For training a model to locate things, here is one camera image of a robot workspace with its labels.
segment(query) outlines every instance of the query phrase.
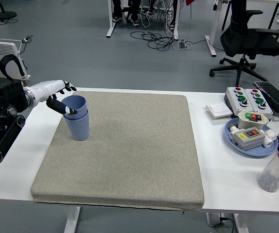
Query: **white bottle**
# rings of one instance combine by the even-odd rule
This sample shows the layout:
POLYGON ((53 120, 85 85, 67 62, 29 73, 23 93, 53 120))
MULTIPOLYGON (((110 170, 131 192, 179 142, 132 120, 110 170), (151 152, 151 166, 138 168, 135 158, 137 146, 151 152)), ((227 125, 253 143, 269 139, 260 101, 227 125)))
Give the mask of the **white bottle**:
POLYGON ((279 152, 264 168, 257 181, 267 192, 274 193, 279 189, 279 152))

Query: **blue tray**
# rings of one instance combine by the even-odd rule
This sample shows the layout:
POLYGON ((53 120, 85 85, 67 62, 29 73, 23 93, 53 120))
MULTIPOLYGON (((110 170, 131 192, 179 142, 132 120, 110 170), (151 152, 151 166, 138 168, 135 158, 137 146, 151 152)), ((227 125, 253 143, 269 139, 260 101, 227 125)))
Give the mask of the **blue tray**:
MULTIPOLYGON (((229 136, 230 134, 230 130, 228 129, 228 126, 231 125, 231 124, 234 124, 235 126, 237 126, 238 124, 238 121, 239 121, 239 118, 235 118, 235 119, 232 119, 230 120, 226 125, 225 125, 225 135, 228 139, 228 141, 230 142, 230 144, 238 151, 240 151, 241 153, 243 154, 247 154, 247 155, 250 155, 250 156, 255 156, 255 157, 264 157, 264 156, 267 156, 271 153, 273 153, 277 148, 278 148, 278 140, 276 139, 273 143, 273 145, 271 145, 270 147, 267 147, 265 148, 263 145, 260 145, 259 147, 255 147, 255 148, 252 148, 252 149, 249 149, 249 150, 242 150, 240 148, 238 148, 236 145, 234 145, 232 142, 231 142, 231 138, 229 136)), ((266 125, 263 126, 262 130, 267 131, 269 130, 270 128, 266 125)))

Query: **gray pad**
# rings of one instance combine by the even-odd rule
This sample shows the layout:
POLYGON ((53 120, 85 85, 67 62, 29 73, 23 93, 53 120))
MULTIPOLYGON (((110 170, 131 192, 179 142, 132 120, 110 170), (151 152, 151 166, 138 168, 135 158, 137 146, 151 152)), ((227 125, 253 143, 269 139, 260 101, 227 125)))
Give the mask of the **gray pad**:
POLYGON ((201 209, 203 187, 185 96, 76 92, 90 136, 62 118, 31 187, 37 202, 201 209))

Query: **sneaker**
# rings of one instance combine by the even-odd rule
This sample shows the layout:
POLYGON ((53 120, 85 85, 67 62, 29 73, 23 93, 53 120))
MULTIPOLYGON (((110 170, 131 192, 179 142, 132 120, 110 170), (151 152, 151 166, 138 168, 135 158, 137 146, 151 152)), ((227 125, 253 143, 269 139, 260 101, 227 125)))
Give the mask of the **sneaker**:
POLYGON ((112 18, 112 21, 115 22, 115 23, 117 23, 118 21, 121 21, 121 20, 123 20, 122 15, 118 17, 118 16, 115 15, 115 13, 114 13, 113 18, 112 18))
POLYGON ((138 27, 138 26, 140 25, 138 19, 136 19, 136 20, 131 19, 131 22, 133 23, 133 26, 134 26, 134 27, 138 27))
POLYGON ((170 30, 174 30, 175 29, 175 19, 172 20, 172 22, 169 25, 170 30))
POLYGON ((155 12, 154 12, 154 10, 142 9, 140 11, 140 14, 142 16, 146 16, 146 17, 150 18, 150 17, 154 17, 155 12))

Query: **blue cup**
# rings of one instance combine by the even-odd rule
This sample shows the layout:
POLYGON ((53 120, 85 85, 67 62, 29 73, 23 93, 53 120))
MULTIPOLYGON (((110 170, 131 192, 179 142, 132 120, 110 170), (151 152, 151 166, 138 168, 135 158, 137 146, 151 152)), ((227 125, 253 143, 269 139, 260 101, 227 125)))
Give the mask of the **blue cup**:
POLYGON ((89 111, 78 120, 70 120, 64 116, 66 124, 71 132, 72 138, 76 141, 83 141, 89 137, 89 111))
POLYGON ((69 120, 79 120, 87 114, 87 100, 83 96, 72 95, 62 100, 62 103, 71 109, 77 110, 77 114, 64 115, 69 120))

